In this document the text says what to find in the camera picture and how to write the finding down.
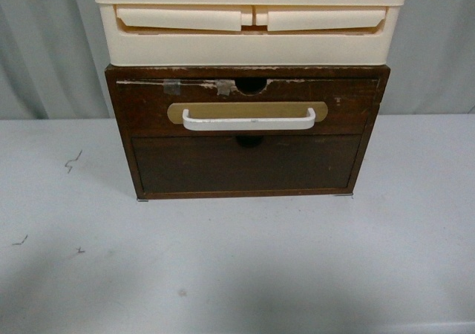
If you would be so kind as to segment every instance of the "white drawer handle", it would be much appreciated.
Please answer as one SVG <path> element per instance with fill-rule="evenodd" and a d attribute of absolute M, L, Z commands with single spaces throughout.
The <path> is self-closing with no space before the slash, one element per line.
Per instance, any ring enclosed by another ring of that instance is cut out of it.
<path fill-rule="evenodd" d="M 315 124 L 315 111 L 307 109 L 306 117 L 276 117 L 249 119 L 193 119 L 189 109 L 183 109 L 183 126 L 193 131 L 305 130 Z"/>

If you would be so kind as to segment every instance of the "drawer front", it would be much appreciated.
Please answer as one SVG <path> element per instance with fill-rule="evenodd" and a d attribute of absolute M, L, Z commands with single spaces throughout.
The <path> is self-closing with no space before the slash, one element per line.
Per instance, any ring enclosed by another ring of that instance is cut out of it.
<path fill-rule="evenodd" d="M 239 79 L 119 79 L 115 82 L 114 110 L 119 123 L 130 134 L 185 137 L 206 133 L 189 131 L 173 123 L 167 111 L 174 103 L 324 102 L 328 109 L 324 120 L 309 130 L 290 132 L 361 134 L 378 86 L 377 79 L 247 80 L 242 86 Z"/>
<path fill-rule="evenodd" d="M 361 136 L 135 137 L 145 195 L 345 189 Z"/>

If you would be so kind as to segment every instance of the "wooden cabinet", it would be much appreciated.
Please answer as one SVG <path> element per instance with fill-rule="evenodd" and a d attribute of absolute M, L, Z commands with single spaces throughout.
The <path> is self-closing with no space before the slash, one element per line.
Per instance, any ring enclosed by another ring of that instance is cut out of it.
<path fill-rule="evenodd" d="M 106 76 L 140 199 L 350 194 L 389 68 L 109 66 Z M 318 117 L 304 130 L 193 131 L 172 115 L 183 103 L 253 117 L 297 103 Z"/>

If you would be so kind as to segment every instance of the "white curtain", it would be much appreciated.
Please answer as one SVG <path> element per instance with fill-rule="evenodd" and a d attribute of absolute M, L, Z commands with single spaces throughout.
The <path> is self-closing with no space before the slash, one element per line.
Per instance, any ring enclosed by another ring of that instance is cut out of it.
<path fill-rule="evenodd" d="M 406 0 L 382 114 L 475 112 L 475 0 Z M 94 0 L 0 0 L 0 119 L 113 116 Z"/>

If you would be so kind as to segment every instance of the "tape residue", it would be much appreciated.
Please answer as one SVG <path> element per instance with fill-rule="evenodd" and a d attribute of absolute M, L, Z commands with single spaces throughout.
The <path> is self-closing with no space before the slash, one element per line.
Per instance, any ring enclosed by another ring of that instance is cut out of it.
<path fill-rule="evenodd" d="M 218 79 L 214 83 L 216 84 L 217 95 L 229 96 L 232 91 L 237 89 L 233 79 Z"/>
<path fill-rule="evenodd" d="M 163 80 L 163 93 L 168 95 L 180 95 L 181 83 L 179 79 L 164 79 Z"/>

